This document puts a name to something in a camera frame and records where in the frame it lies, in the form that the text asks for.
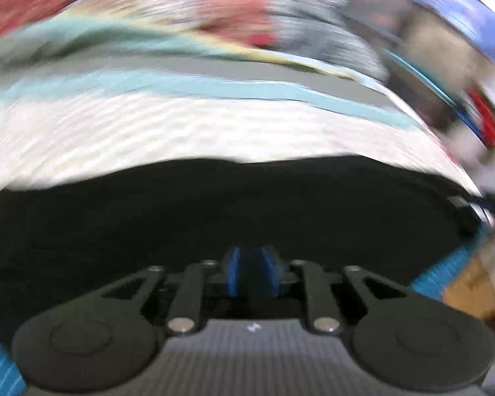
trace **dark cloth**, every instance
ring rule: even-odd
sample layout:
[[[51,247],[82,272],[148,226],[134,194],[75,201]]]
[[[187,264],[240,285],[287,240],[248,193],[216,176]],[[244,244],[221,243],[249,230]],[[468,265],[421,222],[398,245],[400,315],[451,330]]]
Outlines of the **dark cloth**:
[[[0,341],[33,314],[152,264],[182,271],[231,246],[360,265],[401,284],[479,224],[439,175],[359,156],[160,162],[43,190],[0,192]]]

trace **light blue stripe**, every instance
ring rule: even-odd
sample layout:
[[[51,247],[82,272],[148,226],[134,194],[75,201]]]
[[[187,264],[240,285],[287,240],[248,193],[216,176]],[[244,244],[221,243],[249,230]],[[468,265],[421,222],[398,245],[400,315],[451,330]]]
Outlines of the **light blue stripe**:
[[[0,38],[0,66],[59,59],[86,49],[98,49],[114,55],[183,54],[231,60],[259,60],[231,47],[203,43],[196,37],[169,30],[145,29],[132,25],[132,19],[94,18],[92,16],[55,16],[19,28]],[[268,55],[314,67],[320,71],[338,72],[358,79],[360,83],[378,88],[380,83],[351,68],[341,67],[303,56],[267,49],[257,49],[257,55]]]
[[[4,373],[4,377],[0,381],[0,390],[4,386],[4,383],[7,381],[7,379],[10,377],[9,374],[11,374],[12,372],[15,372],[15,364],[14,363],[9,363],[9,368]]]
[[[16,396],[24,391],[26,384],[21,376],[18,376],[12,386],[9,388],[6,396]]]
[[[84,75],[23,79],[0,92],[0,103],[21,97],[56,100],[85,92],[99,91],[117,96],[133,91],[180,94],[213,99],[257,99],[300,101],[340,115],[362,117],[396,128],[418,127],[410,116],[396,109],[382,109],[313,91],[296,83],[272,81],[230,81],[155,70],[101,70]]]
[[[441,97],[442,100],[447,102],[451,107],[456,107],[454,100],[446,93],[444,90],[439,87],[433,80],[429,79],[422,72],[420,72],[416,67],[414,67],[411,63],[403,59],[402,57],[392,53],[389,50],[386,50],[385,53],[392,58],[392,60],[399,65],[401,65],[405,70],[414,74],[422,83],[424,83],[429,89],[431,89],[436,95]]]

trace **metal screw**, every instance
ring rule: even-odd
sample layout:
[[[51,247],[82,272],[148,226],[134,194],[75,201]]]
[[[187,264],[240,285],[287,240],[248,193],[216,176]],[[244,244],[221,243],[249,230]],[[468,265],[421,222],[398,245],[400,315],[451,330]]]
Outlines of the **metal screw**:
[[[335,332],[340,326],[341,322],[333,317],[319,317],[313,322],[315,330],[320,332]]]
[[[212,259],[203,260],[201,263],[205,267],[216,267],[218,265],[218,262]]]
[[[185,333],[189,332],[195,323],[190,318],[187,317],[175,317],[169,320],[167,327],[173,332]]]

